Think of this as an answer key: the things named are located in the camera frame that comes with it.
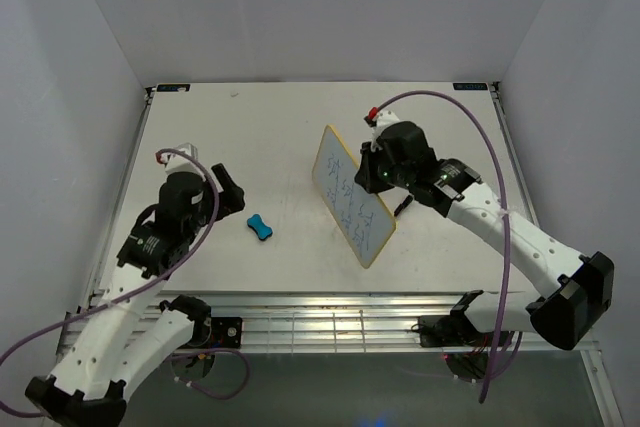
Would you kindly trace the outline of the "blue whiteboard eraser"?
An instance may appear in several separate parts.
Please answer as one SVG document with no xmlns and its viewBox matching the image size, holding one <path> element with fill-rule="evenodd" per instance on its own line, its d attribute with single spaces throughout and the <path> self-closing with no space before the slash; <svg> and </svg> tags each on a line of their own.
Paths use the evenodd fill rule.
<svg viewBox="0 0 640 427">
<path fill-rule="evenodd" d="M 260 214 L 250 216 L 246 224 L 261 242 L 266 241 L 273 235 L 273 229 L 264 222 Z"/>
</svg>

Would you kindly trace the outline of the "yellow framed small whiteboard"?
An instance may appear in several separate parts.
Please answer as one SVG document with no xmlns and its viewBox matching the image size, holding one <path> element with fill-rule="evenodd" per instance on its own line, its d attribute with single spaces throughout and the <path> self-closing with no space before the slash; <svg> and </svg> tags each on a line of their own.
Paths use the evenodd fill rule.
<svg viewBox="0 0 640 427">
<path fill-rule="evenodd" d="M 358 164 L 332 125 L 324 128 L 312 181 L 362 268 L 369 268 L 396 231 L 384 201 L 355 183 Z"/>
</svg>

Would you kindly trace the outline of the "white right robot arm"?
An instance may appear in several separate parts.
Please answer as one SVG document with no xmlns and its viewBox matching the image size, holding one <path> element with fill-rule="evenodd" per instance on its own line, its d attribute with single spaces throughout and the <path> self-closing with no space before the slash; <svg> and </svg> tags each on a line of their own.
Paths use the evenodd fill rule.
<svg viewBox="0 0 640 427">
<path fill-rule="evenodd" d="M 499 197 L 464 162 L 439 159 L 411 121 L 369 121 L 355 181 L 370 194 L 401 188 L 413 199 L 467 229 L 518 269 L 538 293 L 511 293 L 506 304 L 483 290 L 465 293 L 448 315 L 425 330 L 434 346 L 474 344 L 494 330 L 534 332 L 550 345 L 573 349 L 608 310 L 614 264 L 603 253 L 586 256 L 546 234 Z"/>
</svg>

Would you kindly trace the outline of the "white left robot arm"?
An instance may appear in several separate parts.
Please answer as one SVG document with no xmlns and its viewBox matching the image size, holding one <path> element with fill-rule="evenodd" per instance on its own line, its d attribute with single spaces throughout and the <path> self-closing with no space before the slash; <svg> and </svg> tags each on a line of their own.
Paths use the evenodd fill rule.
<svg viewBox="0 0 640 427">
<path fill-rule="evenodd" d="M 70 351 L 46 376 L 32 378 L 26 397 L 62 426 L 116 426 L 142 381 L 173 351 L 207 347 L 211 309 L 181 294 L 135 342 L 145 310 L 212 222 L 240 212 L 244 191 L 223 164 L 211 171 L 219 185 L 190 165 L 168 167 L 158 201 L 136 219 L 117 254 L 111 281 Z"/>
</svg>

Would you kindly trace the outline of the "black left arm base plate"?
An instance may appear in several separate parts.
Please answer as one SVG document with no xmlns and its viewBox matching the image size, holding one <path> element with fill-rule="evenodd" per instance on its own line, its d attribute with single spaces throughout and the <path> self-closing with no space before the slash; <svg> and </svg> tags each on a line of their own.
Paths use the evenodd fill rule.
<svg viewBox="0 0 640 427">
<path fill-rule="evenodd" d="M 241 317 L 210 317 L 194 326 L 187 348 L 235 348 L 241 346 L 243 319 Z"/>
</svg>

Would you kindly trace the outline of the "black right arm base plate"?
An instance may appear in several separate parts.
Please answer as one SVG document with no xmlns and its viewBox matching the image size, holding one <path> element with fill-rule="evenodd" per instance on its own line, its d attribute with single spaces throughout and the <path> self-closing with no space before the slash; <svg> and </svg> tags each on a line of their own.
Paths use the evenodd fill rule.
<svg viewBox="0 0 640 427">
<path fill-rule="evenodd" d="M 488 347 L 494 337 L 492 327 L 478 330 L 464 316 L 424 315 L 410 331 L 419 336 L 420 345 L 427 347 Z"/>
</svg>

